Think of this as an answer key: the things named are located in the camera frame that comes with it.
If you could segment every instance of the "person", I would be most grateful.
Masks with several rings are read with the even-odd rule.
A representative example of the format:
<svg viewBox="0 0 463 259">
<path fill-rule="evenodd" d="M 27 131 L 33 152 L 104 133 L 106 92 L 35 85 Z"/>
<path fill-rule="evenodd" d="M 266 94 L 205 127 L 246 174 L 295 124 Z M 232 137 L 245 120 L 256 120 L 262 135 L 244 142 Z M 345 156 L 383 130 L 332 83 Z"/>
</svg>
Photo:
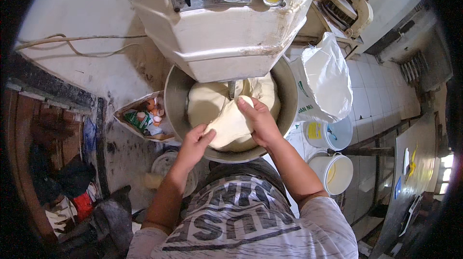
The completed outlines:
<svg viewBox="0 0 463 259">
<path fill-rule="evenodd" d="M 219 164 L 191 199 L 177 226 L 188 172 L 215 131 L 192 129 L 159 186 L 127 258 L 358 258 L 355 235 L 335 201 L 294 147 L 281 135 L 266 105 L 238 99 L 253 139 L 272 158 Z M 292 213 L 286 192 L 297 203 Z"/>
</svg>

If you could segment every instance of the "man's left hand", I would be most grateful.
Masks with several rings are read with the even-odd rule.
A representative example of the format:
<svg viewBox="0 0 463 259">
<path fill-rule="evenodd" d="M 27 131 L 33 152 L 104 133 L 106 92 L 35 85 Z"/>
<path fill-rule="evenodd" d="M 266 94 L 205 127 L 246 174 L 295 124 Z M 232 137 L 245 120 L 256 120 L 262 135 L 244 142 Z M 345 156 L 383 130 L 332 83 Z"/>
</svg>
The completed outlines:
<svg viewBox="0 0 463 259">
<path fill-rule="evenodd" d="M 211 143 L 216 134 L 215 130 L 211 129 L 211 131 L 203 135 L 206 126 L 207 124 L 202 123 L 188 132 L 178 152 L 176 165 L 182 165 L 190 171 L 204 156 L 205 148 Z"/>
</svg>

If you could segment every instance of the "white t-shirt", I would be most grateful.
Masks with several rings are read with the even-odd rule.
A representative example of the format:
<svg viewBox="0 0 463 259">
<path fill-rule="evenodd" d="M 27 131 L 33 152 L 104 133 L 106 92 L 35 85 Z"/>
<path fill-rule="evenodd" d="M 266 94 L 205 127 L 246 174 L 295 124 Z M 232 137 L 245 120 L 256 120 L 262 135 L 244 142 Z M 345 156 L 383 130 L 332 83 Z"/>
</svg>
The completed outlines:
<svg viewBox="0 0 463 259">
<path fill-rule="evenodd" d="M 170 236 L 156 228 L 137 231 L 127 258 L 357 259 L 358 250 L 332 198 L 313 198 L 296 219 L 269 182 L 237 175 L 201 189 Z"/>
</svg>

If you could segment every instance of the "metal table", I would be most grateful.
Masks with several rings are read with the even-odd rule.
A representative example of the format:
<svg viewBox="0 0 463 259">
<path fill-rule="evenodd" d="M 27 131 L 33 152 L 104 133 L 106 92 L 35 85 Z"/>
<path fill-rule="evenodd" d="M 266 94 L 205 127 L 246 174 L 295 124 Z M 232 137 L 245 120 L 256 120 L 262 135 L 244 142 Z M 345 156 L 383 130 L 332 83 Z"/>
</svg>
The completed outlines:
<svg viewBox="0 0 463 259">
<path fill-rule="evenodd" d="M 410 159 L 418 144 L 414 162 L 416 168 L 413 175 L 406 181 L 403 175 L 405 148 L 408 147 Z M 423 193 L 431 179 L 436 154 L 436 126 L 435 115 L 427 113 L 414 125 L 399 135 L 395 140 L 395 162 L 392 195 L 383 226 L 373 247 L 369 258 L 378 258 L 397 242 L 402 231 L 403 218 L 406 217 L 410 205 L 417 195 Z M 394 190 L 399 178 L 402 182 L 402 191 L 397 199 Z"/>
</svg>

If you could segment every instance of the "stainless steel bowl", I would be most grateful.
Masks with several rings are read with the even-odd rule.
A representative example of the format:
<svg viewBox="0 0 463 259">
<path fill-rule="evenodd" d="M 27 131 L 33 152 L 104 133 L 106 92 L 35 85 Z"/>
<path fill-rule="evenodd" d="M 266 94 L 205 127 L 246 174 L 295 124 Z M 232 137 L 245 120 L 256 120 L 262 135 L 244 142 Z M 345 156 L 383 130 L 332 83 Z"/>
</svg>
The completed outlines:
<svg viewBox="0 0 463 259">
<path fill-rule="evenodd" d="M 282 135 L 286 135 L 294 121 L 297 111 L 297 87 L 288 62 L 282 57 L 270 71 L 278 88 L 278 97 L 281 101 L 280 114 L 276 125 Z M 183 140 L 192 129 L 188 121 L 188 93 L 196 81 L 184 73 L 180 68 L 173 66 L 169 72 L 164 89 L 164 104 L 167 117 L 172 123 L 177 138 Z M 247 162 L 265 155 L 267 151 L 257 146 L 245 152 L 219 152 L 210 147 L 205 150 L 207 159 L 229 164 Z"/>
</svg>

